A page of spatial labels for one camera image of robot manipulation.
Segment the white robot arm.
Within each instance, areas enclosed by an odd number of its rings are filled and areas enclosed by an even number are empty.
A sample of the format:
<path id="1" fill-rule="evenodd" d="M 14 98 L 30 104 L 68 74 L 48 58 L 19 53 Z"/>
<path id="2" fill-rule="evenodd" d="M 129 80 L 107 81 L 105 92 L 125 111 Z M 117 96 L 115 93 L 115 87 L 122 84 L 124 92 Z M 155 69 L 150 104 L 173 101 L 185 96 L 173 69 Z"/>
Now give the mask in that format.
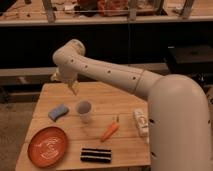
<path id="1" fill-rule="evenodd" d="M 53 61 L 64 83 L 82 74 L 147 102 L 152 171 L 213 171 L 208 100 L 194 80 L 87 58 L 77 39 L 57 49 Z"/>

